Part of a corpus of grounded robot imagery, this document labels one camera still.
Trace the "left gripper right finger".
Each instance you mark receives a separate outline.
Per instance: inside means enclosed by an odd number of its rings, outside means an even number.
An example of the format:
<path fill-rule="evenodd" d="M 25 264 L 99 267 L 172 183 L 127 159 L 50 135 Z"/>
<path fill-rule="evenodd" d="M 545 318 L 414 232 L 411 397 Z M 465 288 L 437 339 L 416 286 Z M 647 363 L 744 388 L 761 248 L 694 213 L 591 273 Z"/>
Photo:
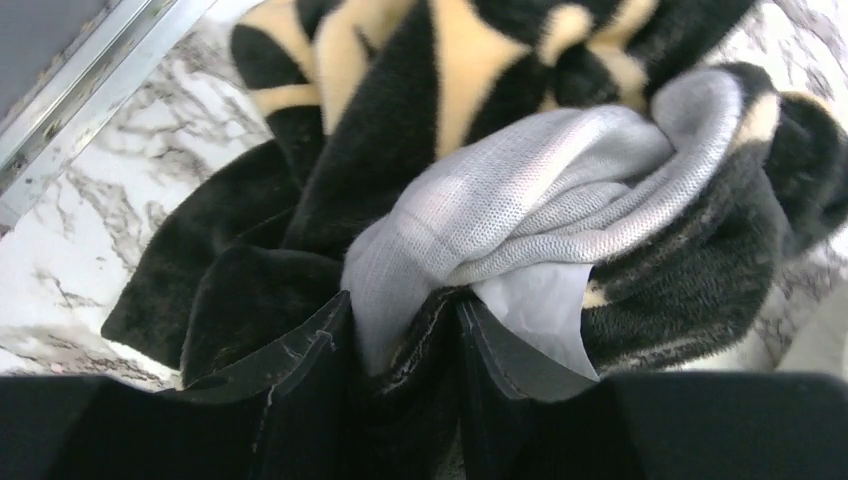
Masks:
<path fill-rule="evenodd" d="M 824 374 L 624 373 L 592 381 L 456 309 L 471 479 L 843 479 L 847 386 Z"/>

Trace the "white pillow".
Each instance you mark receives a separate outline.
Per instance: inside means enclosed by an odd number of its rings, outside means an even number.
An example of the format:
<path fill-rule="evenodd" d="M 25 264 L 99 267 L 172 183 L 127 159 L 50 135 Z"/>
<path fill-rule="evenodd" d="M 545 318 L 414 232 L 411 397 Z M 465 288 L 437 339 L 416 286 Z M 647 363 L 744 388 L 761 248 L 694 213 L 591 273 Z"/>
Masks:
<path fill-rule="evenodd" d="M 776 370 L 825 373 L 847 380 L 846 285 L 821 302 L 799 329 Z"/>

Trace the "black floral plush pillowcase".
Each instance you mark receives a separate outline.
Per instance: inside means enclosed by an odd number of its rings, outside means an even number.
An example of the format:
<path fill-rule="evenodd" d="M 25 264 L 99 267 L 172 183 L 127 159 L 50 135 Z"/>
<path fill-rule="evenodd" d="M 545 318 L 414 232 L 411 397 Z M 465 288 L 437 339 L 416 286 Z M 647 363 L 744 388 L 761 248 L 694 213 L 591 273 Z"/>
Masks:
<path fill-rule="evenodd" d="M 748 1 L 265 1 L 230 52 L 272 139 L 162 223 L 101 328 L 190 385 L 350 296 L 396 390 L 473 291 L 592 373 L 741 340 L 847 219 L 847 135 L 700 60 Z"/>

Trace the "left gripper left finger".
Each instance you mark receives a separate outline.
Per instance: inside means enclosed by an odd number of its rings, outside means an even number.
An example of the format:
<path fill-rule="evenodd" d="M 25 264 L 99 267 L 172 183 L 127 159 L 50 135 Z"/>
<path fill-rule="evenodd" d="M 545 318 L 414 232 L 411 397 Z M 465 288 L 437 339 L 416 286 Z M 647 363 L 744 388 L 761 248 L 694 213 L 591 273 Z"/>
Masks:
<path fill-rule="evenodd" d="M 333 479 L 350 353 L 339 293 L 182 391 L 106 376 L 1 381 L 5 479 Z"/>

